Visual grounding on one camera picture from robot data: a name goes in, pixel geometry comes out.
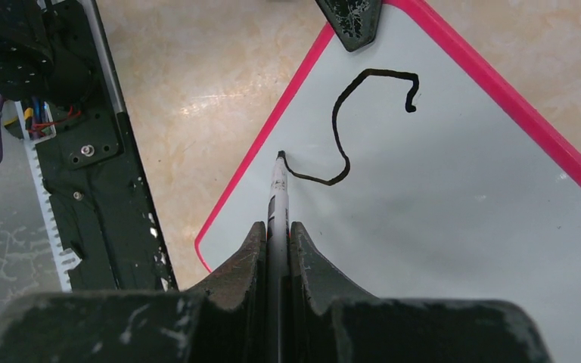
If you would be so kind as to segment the pink framed whiteboard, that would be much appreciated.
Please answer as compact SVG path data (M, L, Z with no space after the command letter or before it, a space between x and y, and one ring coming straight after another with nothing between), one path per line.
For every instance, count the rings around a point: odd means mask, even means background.
M209 270L267 216L384 297L503 299L581 362L581 154L423 1L386 1L349 53L325 27L201 228Z

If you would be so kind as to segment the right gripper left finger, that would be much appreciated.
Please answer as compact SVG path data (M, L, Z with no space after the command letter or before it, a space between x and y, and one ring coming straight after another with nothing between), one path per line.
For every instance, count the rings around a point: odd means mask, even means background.
M0 362L265 362L266 227L183 291L37 293L0 316Z

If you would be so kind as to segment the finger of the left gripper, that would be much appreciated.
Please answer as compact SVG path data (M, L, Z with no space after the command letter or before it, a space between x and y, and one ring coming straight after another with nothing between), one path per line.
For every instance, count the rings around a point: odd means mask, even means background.
M344 49L358 51L377 35L382 0L316 0Z

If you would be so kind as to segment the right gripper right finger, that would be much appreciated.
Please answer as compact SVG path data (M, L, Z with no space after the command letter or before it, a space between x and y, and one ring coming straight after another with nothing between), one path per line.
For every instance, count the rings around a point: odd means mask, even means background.
M550 362L530 316L492 299L379 298L290 227L294 353L300 362Z

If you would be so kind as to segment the black white marker pen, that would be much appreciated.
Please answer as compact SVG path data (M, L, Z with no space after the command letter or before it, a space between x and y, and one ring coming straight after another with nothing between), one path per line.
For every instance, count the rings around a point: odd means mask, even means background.
M285 152L275 159L266 223L266 361L287 358L288 193Z

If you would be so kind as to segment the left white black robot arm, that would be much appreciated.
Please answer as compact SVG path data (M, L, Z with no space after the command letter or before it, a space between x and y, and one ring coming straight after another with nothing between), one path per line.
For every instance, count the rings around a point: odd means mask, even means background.
M88 99L94 65L61 38L80 3L0 1L0 94L12 101L37 97L58 106Z

